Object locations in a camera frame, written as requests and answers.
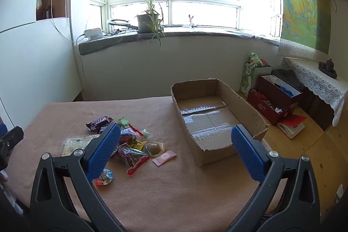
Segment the large cracker packet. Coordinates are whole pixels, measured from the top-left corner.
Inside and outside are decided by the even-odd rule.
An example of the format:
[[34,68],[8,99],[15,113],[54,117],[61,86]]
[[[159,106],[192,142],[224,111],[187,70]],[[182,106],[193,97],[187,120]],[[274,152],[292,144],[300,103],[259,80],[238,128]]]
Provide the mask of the large cracker packet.
[[93,139],[98,137],[99,134],[68,137],[61,144],[60,156],[69,156],[77,149],[84,150]]

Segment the red-edged dried fruit bag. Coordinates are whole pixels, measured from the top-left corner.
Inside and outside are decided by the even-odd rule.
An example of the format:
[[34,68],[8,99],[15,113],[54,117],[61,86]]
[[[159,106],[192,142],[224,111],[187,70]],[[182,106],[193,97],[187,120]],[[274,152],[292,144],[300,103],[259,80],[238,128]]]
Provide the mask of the red-edged dried fruit bag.
[[136,148],[128,147],[127,145],[120,146],[117,153],[124,159],[129,176],[134,175],[137,169],[150,159],[144,152]]

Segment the round jelly cup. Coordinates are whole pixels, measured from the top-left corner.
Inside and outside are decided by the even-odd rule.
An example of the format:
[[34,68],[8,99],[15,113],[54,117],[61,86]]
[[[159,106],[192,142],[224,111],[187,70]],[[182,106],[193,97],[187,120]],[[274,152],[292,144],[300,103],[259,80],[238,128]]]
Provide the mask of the round jelly cup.
[[96,186],[109,185],[113,180],[113,173],[111,170],[105,168],[99,178],[95,181]]

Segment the dark red gift box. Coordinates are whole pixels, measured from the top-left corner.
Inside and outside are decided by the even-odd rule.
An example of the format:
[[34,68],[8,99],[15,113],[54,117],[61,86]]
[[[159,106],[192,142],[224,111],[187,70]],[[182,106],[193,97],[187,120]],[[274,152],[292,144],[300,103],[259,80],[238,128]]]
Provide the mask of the dark red gift box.
[[303,93],[275,75],[258,77],[255,90],[257,97],[278,113],[292,114]]

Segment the brown Snickers bar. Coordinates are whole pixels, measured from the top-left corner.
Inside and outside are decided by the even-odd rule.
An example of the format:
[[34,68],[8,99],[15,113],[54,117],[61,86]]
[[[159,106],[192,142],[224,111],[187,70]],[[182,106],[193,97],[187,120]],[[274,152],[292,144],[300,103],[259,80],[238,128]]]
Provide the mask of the brown Snickers bar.
[[86,124],[89,132],[100,132],[103,127],[107,127],[112,122],[112,117],[103,116]]

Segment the pale green candy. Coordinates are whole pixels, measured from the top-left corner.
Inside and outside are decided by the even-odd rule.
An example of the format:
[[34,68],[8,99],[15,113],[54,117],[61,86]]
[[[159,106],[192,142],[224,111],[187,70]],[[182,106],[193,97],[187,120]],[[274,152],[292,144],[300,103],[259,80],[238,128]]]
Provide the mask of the pale green candy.
[[142,133],[142,137],[143,137],[143,139],[149,139],[149,138],[151,138],[153,135],[152,135],[152,133],[150,133],[150,132],[148,132],[146,129],[143,129],[143,130],[141,130],[141,133]]

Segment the brown round pastry packet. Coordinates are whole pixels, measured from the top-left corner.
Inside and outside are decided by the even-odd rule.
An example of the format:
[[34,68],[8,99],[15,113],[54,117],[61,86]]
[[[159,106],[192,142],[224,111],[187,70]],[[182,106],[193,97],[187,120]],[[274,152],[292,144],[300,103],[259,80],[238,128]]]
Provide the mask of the brown round pastry packet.
[[165,152],[165,144],[162,142],[148,142],[144,149],[151,157],[158,157]]

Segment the green gift bag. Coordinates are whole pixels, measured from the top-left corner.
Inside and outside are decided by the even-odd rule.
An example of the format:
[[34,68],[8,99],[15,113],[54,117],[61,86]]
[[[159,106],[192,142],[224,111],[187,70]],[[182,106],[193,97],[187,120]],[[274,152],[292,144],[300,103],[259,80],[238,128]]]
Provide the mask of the green gift bag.
[[264,59],[259,58],[256,53],[251,52],[248,55],[248,59],[244,65],[240,85],[241,94],[247,97],[249,91],[256,86],[258,77],[262,75],[269,75],[271,71],[272,67],[268,65]]

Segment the red shoe box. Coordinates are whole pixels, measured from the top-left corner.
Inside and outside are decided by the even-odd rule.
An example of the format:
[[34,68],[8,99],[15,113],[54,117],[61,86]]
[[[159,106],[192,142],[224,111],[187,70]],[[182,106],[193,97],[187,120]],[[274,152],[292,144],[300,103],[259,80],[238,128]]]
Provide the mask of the red shoe box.
[[282,91],[271,91],[269,95],[251,90],[247,101],[272,125],[276,125],[283,118],[293,113],[299,99],[289,97]]

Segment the yellow candy packet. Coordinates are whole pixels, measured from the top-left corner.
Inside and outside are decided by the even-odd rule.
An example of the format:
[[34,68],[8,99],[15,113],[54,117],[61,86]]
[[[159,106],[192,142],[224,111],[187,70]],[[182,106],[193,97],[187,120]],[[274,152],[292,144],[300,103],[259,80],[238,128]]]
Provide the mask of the yellow candy packet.
[[144,146],[147,144],[147,141],[138,141],[138,140],[133,140],[130,142],[130,147],[134,148],[136,150],[142,151]]

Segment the potted spider plant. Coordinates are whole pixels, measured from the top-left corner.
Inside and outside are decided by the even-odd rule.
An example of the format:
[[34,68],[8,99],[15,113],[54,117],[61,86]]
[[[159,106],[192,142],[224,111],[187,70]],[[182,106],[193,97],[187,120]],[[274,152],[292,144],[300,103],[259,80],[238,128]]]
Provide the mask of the potted spider plant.
[[160,13],[155,9],[156,0],[143,0],[147,8],[142,14],[137,15],[138,33],[151,33],[151,41],[155,38],[159,42],[159,46],[162,45],[162,38],[165,37],[164,33],[164,15],[161,5],[159,5]]

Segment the white lace tablecloth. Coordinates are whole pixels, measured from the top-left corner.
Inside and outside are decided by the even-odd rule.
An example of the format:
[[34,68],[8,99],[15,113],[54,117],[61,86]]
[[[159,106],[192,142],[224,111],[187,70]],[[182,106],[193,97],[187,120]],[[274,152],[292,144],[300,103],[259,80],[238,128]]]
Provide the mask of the white lace tablecloth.
[[347,101],[347,82],[340,77],[329,77],[313,61],[284,57],[280,67],[292,70],[305,87],[331,106],[334,112],[332,126],[336,127]]

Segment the pink wafer packet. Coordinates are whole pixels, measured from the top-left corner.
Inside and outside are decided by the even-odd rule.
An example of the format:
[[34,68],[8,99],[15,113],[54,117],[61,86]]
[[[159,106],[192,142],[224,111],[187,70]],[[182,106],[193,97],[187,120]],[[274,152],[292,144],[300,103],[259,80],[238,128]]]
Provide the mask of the pink wafer packet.
[[165,162],[171,160],[174,158],[176,154],[172,150],[168,150],[164,152],[162,155],[160,155],[157,158],[154,158],[152,161],[159,167],[163,165]]

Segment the green candy wrapper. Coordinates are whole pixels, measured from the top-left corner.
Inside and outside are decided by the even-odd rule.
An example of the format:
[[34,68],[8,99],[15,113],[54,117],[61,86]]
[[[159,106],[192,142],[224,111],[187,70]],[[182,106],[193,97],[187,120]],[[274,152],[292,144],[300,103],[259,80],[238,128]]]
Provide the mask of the green candy wrapper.
[[117,124],[120,126],[121,130],[124,130],[130,127],[130,122],[124,117],[119,118],[117,120]]

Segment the white power adapter box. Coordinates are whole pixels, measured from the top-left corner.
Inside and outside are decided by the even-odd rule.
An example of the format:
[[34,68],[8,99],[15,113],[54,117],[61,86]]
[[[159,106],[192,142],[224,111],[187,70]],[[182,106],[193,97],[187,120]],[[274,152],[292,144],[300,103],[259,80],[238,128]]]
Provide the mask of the white power adapter box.
[[103,37],[101,28],[87,29],[84,31],[84,37],[88,40],[95,40]]

